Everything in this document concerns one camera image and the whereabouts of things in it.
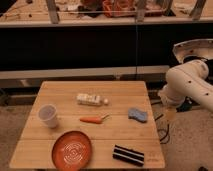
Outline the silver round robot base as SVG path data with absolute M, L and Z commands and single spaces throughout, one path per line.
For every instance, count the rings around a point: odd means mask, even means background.
M 179 63 L 190 56 L 213 60 L 213 39 L 193 39 L 173 45 L 172 50 Z

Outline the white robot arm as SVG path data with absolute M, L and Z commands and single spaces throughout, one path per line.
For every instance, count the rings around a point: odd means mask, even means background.
M 168 123 L 173 120 L 176 109 L 184 103 L 186 97 L 213 113 L 213 85 L 206 81 L 208 75 L 208 65 L 202 60 L 192 60 L 166 72 L 166 84 L 158 96 Z

